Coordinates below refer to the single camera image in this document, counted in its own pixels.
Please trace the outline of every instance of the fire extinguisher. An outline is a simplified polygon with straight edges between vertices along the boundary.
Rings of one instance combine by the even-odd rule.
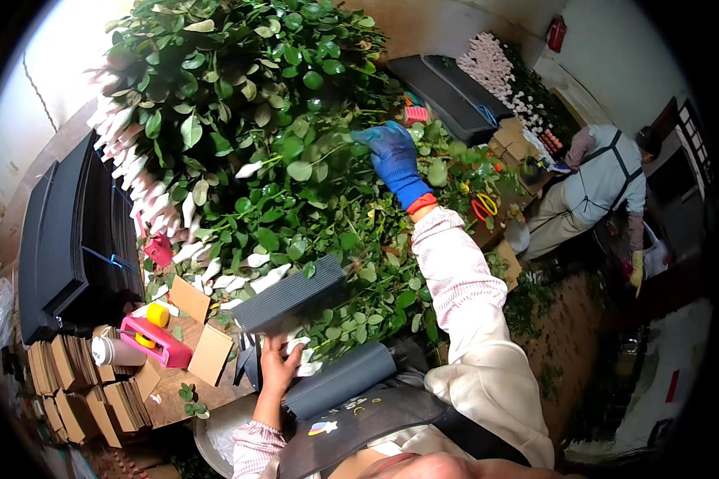
[[[562,41],[564,40],[564,34],[567,33],[567,25],[564,24],[564,19],[561,16],[557,16],[551,21],[549,26],[549,48],[552,51],[559,53],[562,50]]]

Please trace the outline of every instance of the rainbow sticker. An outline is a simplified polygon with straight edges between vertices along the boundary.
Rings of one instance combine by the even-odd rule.
[[[324,432],[325,434],[330,434],[331,431],[335,431],[338,428],[338,421],[331,421],[331,422],[316,422],[312,425],[312,428],[309,430],[309,435],[314,436],[318,435],[321,432]]]

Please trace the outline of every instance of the person's hand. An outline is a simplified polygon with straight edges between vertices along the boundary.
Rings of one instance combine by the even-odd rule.
[[[268,394],[282,398],[301,363],[303,344],[296,346],[287,360],[283,360],[280,356],[280,348],[286,343],[287,338],[287,334],[264,338],[264,348],[261,350],[261,373],[264,377],[264,386],[261,389],[261,395]]]
[[[636,287],[636,297],[640,296],[642,290],[642,276],[644,275],[644,262],[643,262],[643,251],[634,251],[631,255],[631,265],[633,271],[631,271],[631,282]]]
[[[353,131],[352,138],[370,148],[375,172],[397,195],[403,209],[409,208],[426,193],[431,193],[431,188],[418,175],[415,145],[402,125],[387,121],[385,127]]]

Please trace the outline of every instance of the worker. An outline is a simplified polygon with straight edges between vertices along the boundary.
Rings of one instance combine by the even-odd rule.
[[[564,162],[575,174],[549,188],[536,216],[527,221],[530,245],[521,255],[530,261],[554,250],[627,202],[633,273],[639,296],[647,180],[642,164],[660,154],[661,142],[650,127],[630,139],[613,125],[589,125],[573,137]]]
[[[375,171],[415,223],[412,251],[431,291],[437,323],[450,335],[449,364],[426,374],[425,391],[400,384],[358,396],[348,406],[349,420],[324,419],[320,434],[329,436],[320,439],[329,437],[325,444],[330,446],[313,451],[314,436],[297,433],[286,443],[280,431],[280,404],[301,348],[283,360],[284,337],[266,337],[258,404],[250,423],[232,436],[234,478],[277,477],[278,472],[279,477],[308,477],[315,471],[323,479],[560,477],[553,471],[554,446],[537,382],[524,351],[511,341],[501,310],[506,283],[490,274],[459,214],[437,206],[418,174],[415,147],[403,127],[387,122],[352,136],[371,149]],[[396,408],[384,393],[397,395]],[[351,409],[360,398],[369,400],[357,409],[370,412],[360,412],[361,421],[352,424]],[[440,407],[447,408],[450,427],[421,419],[427,408]],[[381,414],[383,408],[394,413]],[[318,416],[343,412],[340,406],[336,410]]]

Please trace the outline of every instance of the wooden table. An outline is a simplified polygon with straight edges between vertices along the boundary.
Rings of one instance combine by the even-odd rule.
[[[526,185],[521,179],[520,183],[524,187],[524,192],[516,192],[513,186],[507,184],[506,181],[498,180],[496,186],[499,188],[501,193],[501,205],[499,207],[498,217],[495,219],[495,227],[492,231],[488,230],[485,226],[485,222],[478,220],[474,226],[471,227],[474,233],[471,237],[475,243],[481,248],[482,251],[488,251],[493,247],[497,246],[501,238],[503,237],[506,228],[501,227],[501,223],[508,226],[508,208],[512,204],[516,203],[521,210],[530,205],[534,199],[537,198],[537,193],[554,177],[551,172],[545,172],[541,175],[540,181],[532,186]],[[469,209],[468,219],[477,219],[473,209]]]
[[[221,331],[223,330],[212,321],[209,322],[212,326],[217,327]],[[168,323],[166,328],[168,331],[171,331],[173,326],[176,325],[180,326],[184,333],[184,344],[194,350],[200,340],[204,326],[191,317],[171,316],[170,323]],[[237,346],[238,344],[235,338],[234,347],[236,348]],[[251,394],[253,392],[253,386],[250,385],[247,376],[242,378],[239,386],[232,385],[236,365],[237,359],[232,359],[226,363],[218,380],[218,386],[216,387],[209,385],[186,369],[160,368],[160,381],[152,390],[152,395],[147,398],[144,403],[146,411],[152,418],[152,426],[154,428],[161,428],[189,417],[184,414],[185,403],[184,400],[179,397],[179,389],[181,388],[182,382],[195,384],[197,402],[205,404],[208,410],[211,411],[211,415],[213,414],[213,409],[220,408],[235,399]],[[160,403],[157,403],[152,396],[159,397]]]

